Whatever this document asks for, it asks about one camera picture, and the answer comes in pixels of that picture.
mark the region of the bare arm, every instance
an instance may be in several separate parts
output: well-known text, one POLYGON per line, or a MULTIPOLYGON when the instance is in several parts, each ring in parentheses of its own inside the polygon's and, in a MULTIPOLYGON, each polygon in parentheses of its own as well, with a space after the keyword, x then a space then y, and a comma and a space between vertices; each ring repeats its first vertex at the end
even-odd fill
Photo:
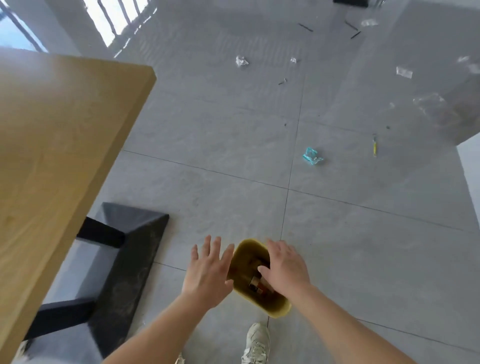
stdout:
POLYGON ((197 245, 185 275, 182 293, 155 321, 115 350, 104 364, 173 364, 206 312, 216 307, 233 289, 227 279, 233 256, 229 245, 219 259, 221 239, 205 238, 201 257, 197 245))
POLYGON ((292 246, 271 240, 267 246, 270 269, 258 270, 308 319, 337 363, 415 364, 311 285, 305 262, 292 246))

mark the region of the wooden tabletop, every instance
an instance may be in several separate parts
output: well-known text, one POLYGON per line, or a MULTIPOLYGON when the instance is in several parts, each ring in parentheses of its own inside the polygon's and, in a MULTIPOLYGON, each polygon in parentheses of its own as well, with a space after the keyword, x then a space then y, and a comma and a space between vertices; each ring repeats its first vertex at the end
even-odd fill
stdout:
POLYGON ((156 77, 0 48, 0 363, 10 363, 156 77))

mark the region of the hand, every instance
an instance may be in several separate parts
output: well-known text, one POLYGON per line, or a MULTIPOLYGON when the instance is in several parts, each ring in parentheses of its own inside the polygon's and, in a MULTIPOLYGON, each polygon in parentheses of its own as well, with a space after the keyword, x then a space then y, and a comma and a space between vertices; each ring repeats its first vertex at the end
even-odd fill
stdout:
POLYGON ((191 261, 183 281, 182 293, 193 294, 199 304, 209 310, 216 307, 233 290, 233 280, 227 280, 228 269, 233 256, 233 244, 230 244, 220 256, 222 238, 217 236, 210 248, 212 237, 205 237, 201 257, 197 244, 192 248, 191 261))
POLYGON ((298 286, 310 284, 307 266, 295 248, 283 240, 267 240, 270 255, 270 269, 259 266, 258 271, 275 291, 290 299, 290 294, 298 286))

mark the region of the forearm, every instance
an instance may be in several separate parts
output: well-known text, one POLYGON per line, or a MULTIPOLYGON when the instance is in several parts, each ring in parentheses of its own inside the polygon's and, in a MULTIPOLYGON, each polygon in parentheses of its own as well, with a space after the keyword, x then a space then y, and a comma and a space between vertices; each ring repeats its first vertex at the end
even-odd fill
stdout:
POLYGON ((155 321, 132 337, 105 364, 174 364, 207 309, 193 295, 181 294, 155 321))
POLYGON ((313 285, 296 287, 291 301, 315 327, 337 363, 415 363, 313 285))

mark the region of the yellow pen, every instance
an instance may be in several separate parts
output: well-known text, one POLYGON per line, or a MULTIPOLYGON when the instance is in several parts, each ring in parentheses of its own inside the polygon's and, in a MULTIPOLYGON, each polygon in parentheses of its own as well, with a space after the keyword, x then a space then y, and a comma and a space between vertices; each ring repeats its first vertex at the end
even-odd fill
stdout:
POLYGON ((377 134, 373 135, 373 156, 377 156, 377 134))

